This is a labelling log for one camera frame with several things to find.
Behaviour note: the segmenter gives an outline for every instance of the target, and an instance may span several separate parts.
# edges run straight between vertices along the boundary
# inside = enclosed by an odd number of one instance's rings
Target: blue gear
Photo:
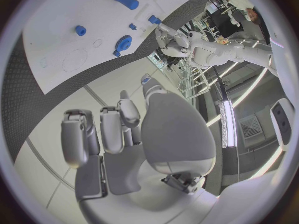
[[[113,52],[113,55],[119,57],[120,56],[120,51],[125,51],[127,50],[132,42],[132,37],[129,35],[123,36],[121,39],[118,40],[118,42],[115,45],[115,51]]]

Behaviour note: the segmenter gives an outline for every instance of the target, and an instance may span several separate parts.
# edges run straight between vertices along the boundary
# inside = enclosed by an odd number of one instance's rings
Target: textured mat
[[[207,0],[189,0],[163,23],[179,29],[203,12],[206,2]],[[2,121],[12,159],[16,159],[19,150],[37,124],[65,98],[96,78],[150,55],[157,47],[153,31],[134,54],[83,71],[44,95],[30,70],[20,38],[11,53],[2,88]]]

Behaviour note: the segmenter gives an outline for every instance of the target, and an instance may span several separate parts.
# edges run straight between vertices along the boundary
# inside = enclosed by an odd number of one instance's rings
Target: person
[[[254,9],[254,5],[248,0],[227,0],[228,3],[235,6],[239,10],[246,11],[247,16],[249,19],[256,25],[261,24],[261,20]]]

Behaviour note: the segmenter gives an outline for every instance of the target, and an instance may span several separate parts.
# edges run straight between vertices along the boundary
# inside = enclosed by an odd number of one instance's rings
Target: blue cylinder
[[[134,10],[138,7],[139,2],[137,0],[115,0],[125,5],[127,8]]]
[[[85,35],[86,33],[86,28],[83,27],[83,26],[76,26],[76,33],[79,35],[79,36],[83,36]]]

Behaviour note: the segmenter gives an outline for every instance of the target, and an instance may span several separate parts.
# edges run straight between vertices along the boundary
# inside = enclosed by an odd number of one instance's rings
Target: white shirt
[[[246,10],[247,8],[254,7],[254,5],[248,0],[229,0],[228,3],[235,6],[239,10]]]

